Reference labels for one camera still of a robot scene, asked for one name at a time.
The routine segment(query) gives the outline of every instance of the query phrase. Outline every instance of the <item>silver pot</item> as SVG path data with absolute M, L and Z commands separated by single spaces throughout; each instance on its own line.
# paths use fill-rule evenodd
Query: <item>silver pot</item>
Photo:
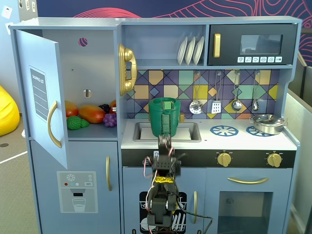
M 284 126 L 288 125 L 288 120 L 286 122 L 283 118 L 270 114 L 254 116 L 250 118 L 250 122 L 253 123 L 254 128 L 257 130 L 271 135 L 281 133 Z

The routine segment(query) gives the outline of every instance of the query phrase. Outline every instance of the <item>green container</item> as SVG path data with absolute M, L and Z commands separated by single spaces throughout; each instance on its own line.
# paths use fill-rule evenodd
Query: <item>green container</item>
M 176 134 L 179 124 L 181 102 L 170 97 L 160 97 L 150 100 L 151 127 L 154 136 Z

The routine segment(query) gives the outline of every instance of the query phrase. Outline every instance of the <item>yellow bean bag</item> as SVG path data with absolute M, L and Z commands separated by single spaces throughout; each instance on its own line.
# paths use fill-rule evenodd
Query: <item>yellow bean bag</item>
M 19 121 L 18 106 L 13 98 L 0 86 L 0 136 L 14 131 Z

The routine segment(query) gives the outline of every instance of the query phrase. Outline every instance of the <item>floor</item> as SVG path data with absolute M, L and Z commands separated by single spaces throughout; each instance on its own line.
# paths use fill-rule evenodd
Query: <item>floor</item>
M 21 120 L 14 132 L 0 136 L 1 234 L 39 234 L 23 129 Z M 287 234 L 299 234 L 292 218 Z

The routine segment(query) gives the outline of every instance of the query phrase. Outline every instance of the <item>dispenser icon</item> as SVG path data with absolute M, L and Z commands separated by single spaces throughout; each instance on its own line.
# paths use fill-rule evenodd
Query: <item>dispenser icon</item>
M 96 172 L 58 171 L 57 177 L 61 213 L 98 213 Z

